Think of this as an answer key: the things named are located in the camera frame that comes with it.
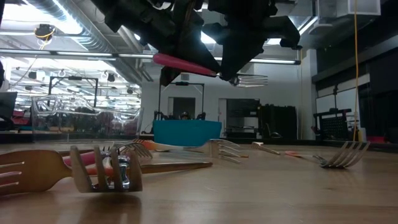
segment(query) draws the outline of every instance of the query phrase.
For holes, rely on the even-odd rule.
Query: blue container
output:
[[[155,142],[174,146],[202,146],[219,139],[221,122],[202,120],[154,121]]]

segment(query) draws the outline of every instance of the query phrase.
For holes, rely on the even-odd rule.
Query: ceiling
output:
[[[43,0],[43,2],[51,3],[53,0]],[[156,49],[150,45],[141,46],[136,35],[122,27],[117,33],[111,31],[104,23],[104,15],[97,10],[90,0],[57,0],[64,8],[65,13],[69,13],[65,21],[54,18],[43,10],[38,10],[34,6],[26,5],[31,0],[7,0],[4,10],[4,18],[0,27],[0,48],[2,49],[44,49],[44,50],[63,50],[69,52],[87,52],[88,48],[83,43],[87,33],[95,35],[95,41],[106,46],[108,52],[118,53],[145,53],[154,54]],[[308,31],[313,24],[309,24],[314,19],[313,0],[296,0],[284,1],[278,3],[279,9],[277,16],[289,16],[290,20],[295,24],[298,30],[302,31],[302,40],[300,44],[306,48],[317,48],[325,44],[331,44],[338,41],[330,35],[339,31],[339,37],[342,37],[341,28],[347,24],[352,24],[350,17],[336,18],[339,21],[338,26],[334,26],[333,32],[328,35],[313,35]],[[223,16],[217,12],[211,12],[205,7],[199,12],[204,18],[205,23],[220,22],[224,23]],[[369,18],[361,20],[361,24],[369,22]],[[53,34],[53,38],[44,42],[34,35],[33,31],[39,24],[51,24],[57,28]],[[209,51],[215,56],[222,56],[222,46],[216,44],[210,38],[202,36]],[[296,60],[298,59],[297,51],[285,49],[279,46],[278,41],[270,40],[264,45],[264,53],[256,58],[275,58]],[[139,86],[142,82],[153,82],[159,79],[161,67],[154,64],[151,60],[141,60],[134,58],[118,59],[117,62],[102,61],[98,58],[87,58],[89,60],[70,60],[65,59],[49,59],[38,58],[34,55],[30,58],[15,57],[2,58],[7,60],[10,68],[11,85],[14,90],[26,94],[45,94],[48,92],[48,85],[51,76],[58,76],[62,72],[65,76],[79,76],[84,78],[98,78],[100,91],[99,95],[104,96],[128,96],[127,89],[134,88],[134,94],[130,95],[131,101],[139,101],[141,91]],[[35,80],[28,77],[29,72],[37,72],[40,78]],[[115,74],[115,81],[108,82],[107,76]],[[63,80],[63,85],[58,84],[55,88],[59,93],[70,93],[67,87],[73,86],[91,86],[92,83],[76,82],[73,80]],[[27,88],[27,85],[34,85],[33,89]],[[84,89],[79,94],[90,96],[93,94],[93,88]],[[112,105],[112,103],[103,103],[103,106]]]

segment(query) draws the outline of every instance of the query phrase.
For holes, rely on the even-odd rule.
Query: red handle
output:
[[[83,153],[80,154],[81,159],[83,160],[83,164],[85,166],[88,165],[92,165],[95,163],[95,156],[94,156],[94,152],[87,152],[87,153]],[[69,156],[65,156],[63,158],[63,162],[68,165],[68,166],[72,166],[72,163],[70,162],[70,157]]]
[[[210,77],[216,77],[216,73],[208,68],[205,68],[201,65],[188,62],[186,60],[182,60],[173,56],[169,56],[166,54],[155,54],[153,58],[155,63],[159,65],[164,65],[172,68],[178,68],[187,72],[196,73],[199,75],[206,75]]]

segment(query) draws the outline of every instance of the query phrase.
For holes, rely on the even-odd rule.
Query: workbench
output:
[[[330,158],[338,148],[267,146]],[[39,194],[0,197],[0,223],[397,223],[398,155],[367,152],[347,170],[243,147],[242,164],[154,153],[152,162],[213,161],[144,175],[144,191],[81,194],[66,178]]]

